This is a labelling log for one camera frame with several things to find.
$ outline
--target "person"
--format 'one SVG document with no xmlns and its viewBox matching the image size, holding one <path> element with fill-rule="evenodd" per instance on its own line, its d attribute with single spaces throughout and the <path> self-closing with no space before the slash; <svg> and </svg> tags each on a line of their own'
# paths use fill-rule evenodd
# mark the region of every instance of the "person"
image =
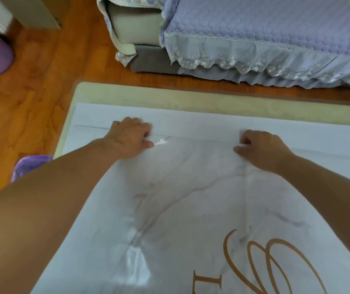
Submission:
<svg viewBox="0 0 350 294">
<path fill-rule="evenodd" d="M 0 293 L 28 294 L 104 173 L 153 143 L 138 118 L 114 122 L 101 139 L 27 173 L 0 191 Z M 234 151 L 291 183 L 350 250 L 350 180 L 295 155 L 276 135 L 246 131 Z"/>
</svg>

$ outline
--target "floor plank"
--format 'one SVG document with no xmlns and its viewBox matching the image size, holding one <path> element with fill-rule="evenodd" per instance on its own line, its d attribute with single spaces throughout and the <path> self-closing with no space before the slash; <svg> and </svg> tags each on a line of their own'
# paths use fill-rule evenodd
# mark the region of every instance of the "floor plank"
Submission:
<svg viewBox="0 0 350 294">
<path fill-rule="evenodd" d="M 16 58 L 0 75 L 0 189 L 20 158 L 54 153 L 73 89 L 81 81 L 350 103 L 350 88 L 276 88 L 133 73 L 115 61 L 116 49 L 95 0 L 72 0 L 61 31 L 24 29 L 13 22 L 9 39 Z"/>
</svg>

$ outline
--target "person's left arm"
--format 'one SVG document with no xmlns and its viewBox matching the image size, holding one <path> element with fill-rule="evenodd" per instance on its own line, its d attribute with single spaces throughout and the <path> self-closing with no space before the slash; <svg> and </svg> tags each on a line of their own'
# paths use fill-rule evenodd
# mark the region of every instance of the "person's left arm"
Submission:
<svg viewBox="0 0 350 294">
<path fill-rule="evenodd" d="M 0 293 L 31 292 L 105 172 L 153 147 L 144 140 L 150 129 L 136 118 L 114 122 L 104 138 L 0 191 Z"/>
</svg>

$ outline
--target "hand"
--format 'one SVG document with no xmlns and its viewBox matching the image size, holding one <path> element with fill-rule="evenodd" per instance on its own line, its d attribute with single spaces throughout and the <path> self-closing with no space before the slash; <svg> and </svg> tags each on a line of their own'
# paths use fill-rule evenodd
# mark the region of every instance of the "hand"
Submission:
<svg viewBox="0 0 350 294">
<path fill-rule="evenodd" d="M 247 130 L 240 141 L 249 146 L 233 150 L 261 170 L 277 173 L 284 160 L 295 156 L 279 136 L 268 132 Z"/>
<path fill-rule="evenodd" d="M 153 142 L 144 140 L 150 130 L 150 124 L 141 123 L 139 118 L 127 117 L 121 122 L 113 122 L 103 140 L 110 145 L 117 159 L 130 159 L 154 146 Z"/>
</svg>

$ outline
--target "person's right arm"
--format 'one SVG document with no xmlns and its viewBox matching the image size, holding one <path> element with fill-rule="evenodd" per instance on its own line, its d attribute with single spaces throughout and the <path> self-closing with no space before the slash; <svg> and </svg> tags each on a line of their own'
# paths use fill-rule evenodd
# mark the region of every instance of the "person's right arm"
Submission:
<svg viewBox="0 0 350 294">
<path fill-rule="evenodd" d="M 293 185 L 350 251 L 350 179 L 295 155 L 277 135 L 248 130 L 241 143 L 249 146 L 236 153 Z"/>
</svg>

